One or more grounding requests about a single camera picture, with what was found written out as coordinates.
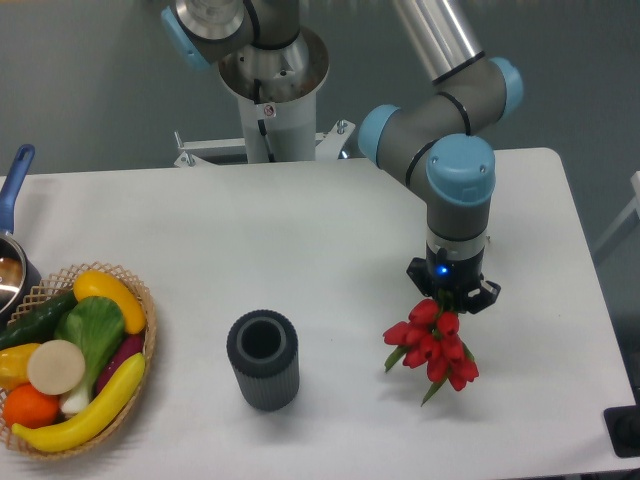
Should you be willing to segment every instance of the yellow pepper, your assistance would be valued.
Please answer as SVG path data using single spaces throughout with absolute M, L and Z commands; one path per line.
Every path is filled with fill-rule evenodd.
M 0 351 L 0 388 L 13 390 L 29 383 L 27 364 L 39 343 L 27 343 Z
M 136 353 L 120 365 L 89 406 L 70 420 L 36 429 L 14 423 L 11 431 L 41 452 L 62 452 L 78 447 L 98 435 L 116 418 L 138 388 L 144 369 L 144 356 Z
M 107 297 L 116 302 L 124 317 L 124 330 L 129 335 L 140 333 L 147 324 L 136 297 L 113 275 L 98 270 L 87 270 L 76 278 L 73 294 L 78 302 L 87 297 Z

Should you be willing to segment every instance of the blue pan handle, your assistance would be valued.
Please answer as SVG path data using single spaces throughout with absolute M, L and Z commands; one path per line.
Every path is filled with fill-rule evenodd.
M 0 190 L 0 232 L 13 233 L 13 209 L 16 198 L 35 154 L 36 149 L 33 145 L 22 145 L 11 164 L 9 174 Z

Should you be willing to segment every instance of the green lettuce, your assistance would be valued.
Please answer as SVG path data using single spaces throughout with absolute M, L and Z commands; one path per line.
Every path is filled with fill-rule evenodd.
M 89 405 L 93 386 L 123 336 L 122 312 L 113 300 L 105 297 L 85 298 L 60 321 L 54 337 L 76 345 L 82 351 L 86 365 L 80 384 L 62 397 L 62 413 L 75 415 Z

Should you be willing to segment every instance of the red tulip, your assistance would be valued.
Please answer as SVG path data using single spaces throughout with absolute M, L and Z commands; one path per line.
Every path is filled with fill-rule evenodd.
M 478 376 L 480 375 L 480 372 L 478 372 L 478 365 L 476 365 L 476 362 L 466 357 L 462 359 L 462 361 L 458 362 L 457 364 L 452 365 L 452 369 L 453 369 L 453 373 L 465 379 L 467 382 L 473 382 L 473 380 L 478 378 Z
M 442 343 L 442 353 L 447 357 L 449 362 L 457 363 L 464 358 L 462 340 L 460 340 L 458 335 L 443 337 L 440 343 Z
M 404 356 L 404 360 L 402 361 L 402 364 L 405 367 L 416 368 L 426 363 L 426 361 L 427 359 L 424 358 L 424 355 L 420 353 L 420 349 L 418 347 L 413 347 Z
M 406 345 L 418 345 L 420 340 L 429 335 L 429 332 L 425 328 L 414 327 L 413 325 L 409 325 L 409 331 L 407 332 L 407 336 L 405 338 Z
M 427 377 L 434 383 L 441 382 L 449 370 L 449 362 L 440 356 L 427 364 Z
M 384 343 L 387 345 L 405 345 L 409 333 L 409 322 L 398 322 L 384 332 Z
M 424 338 L 420 340 L 420 353 L 422 353 L 427 361 L 435 360 L 442 354 L 442 345 L 440 345 L 440 342 L 436 340 L 433 335 L 425 335 Z
M 449 375 L 449 383 L 451 383 L 451 386 L 456 392 L 459 392 L 467 386 L 467 381 L 455 373 L 451 373 L 451 375 Z
M 431 298 L 425 298 L 413 307 L 409 313 L 409 321 L 414 325 L 431 325 L 436 321 L 435 316 L 438 312 L 440 312 L 440 306 L 437 302 Z
M 437 326 L 440 333 L 447 337 L 452 337 L 460 329 L 460 320 L 458 320 L 458 315 L 455 313 L 444 312 L 438 318 Z

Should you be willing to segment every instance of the toy vegetable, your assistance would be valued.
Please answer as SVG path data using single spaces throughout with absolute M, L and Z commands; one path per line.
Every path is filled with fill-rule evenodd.
M 0 333 L 0 350 L 51 340 L 62 314 L 78 304 L 72 291 L 61 293 L 41 303 L 19 322 L 15 322 Z
M 120 348 L 115 353 L 109 364 L 102 370 L 96 381 L 96 395 L 102 391 L 113 374 L 120 368 L 124 361 L 144 350 L 144 340 L 140 335 L 130 335 L 120 344 Z
M 27 365 L 31 354 L 39 346 L 39 343 L 28 343 L 0 351 L 0 388 L 13 390 L 29 383 Z
M 30 429 L 16 423 L 11 430 L 14 435 L 43 452 L 62 452 L 82 445 L 98 435 L 116 418 L 138 388 L 144 369 L 145 360 L 142 354 L 129 357 L 95 400 L 75 417 L 57 425 L 38 429 Z
M 124 319 L 118 305 L 104 297 L 85 298 L 60 321 L 55 338 L 78 346 L 86 364 L 80 384 L 61 399 L 62 413 L 75 415 L 89 405 L 93 385 L 120 345 L 123 334 Z
M 43 343 L 29 359 L 29 383 L 46 395 L 67 393 L 80 383 L 85 362 L 82 351 L 66 340 Z
M 40 393 L 32 385 L 13 390 L 4 404 L 2 417 L 9 427 L 19 423 L 29 428 L 51 425 L 58 416 L 58 397 Z
M 140 333 L 147 320 L 136 297 L 116 277 L 98 270 L 87 270 L 73 284 L 78 301 L 88 297 L 107 297 L 118 304 L 124 316 L 125 331 L 130 335 Z

